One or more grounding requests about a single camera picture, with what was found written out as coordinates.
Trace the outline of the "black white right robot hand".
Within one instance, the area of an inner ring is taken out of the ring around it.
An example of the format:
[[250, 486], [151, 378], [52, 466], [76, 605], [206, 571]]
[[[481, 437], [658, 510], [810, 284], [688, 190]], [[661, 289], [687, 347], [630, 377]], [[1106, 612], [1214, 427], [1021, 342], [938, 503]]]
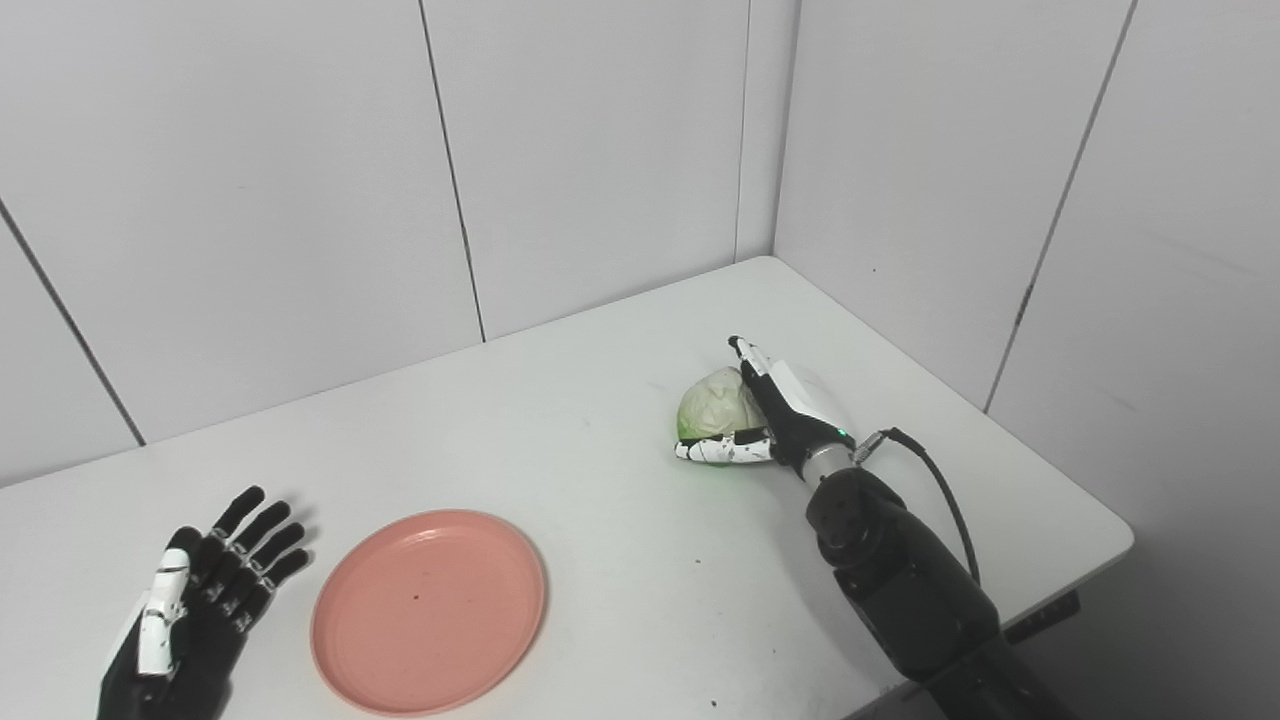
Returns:
[[740, 334], [728, 337], [739, 359], [742, 392], [762, 421], [756, 427], [675, 442], [675, 455], [717, 466], [777, 462], [809, 486], [858, 465], [856, 441], [817, 410], [795, 372]]

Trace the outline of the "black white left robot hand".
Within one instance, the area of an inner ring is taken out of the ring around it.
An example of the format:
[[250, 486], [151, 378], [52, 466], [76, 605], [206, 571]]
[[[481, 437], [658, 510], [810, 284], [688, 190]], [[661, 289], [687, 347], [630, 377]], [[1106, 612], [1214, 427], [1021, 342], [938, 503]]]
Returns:
[[306, 529], [251, 486], [207, 530], [166, 543], [99, 687], [99, 719], [218, 719], [250, 633], [306, 568]]

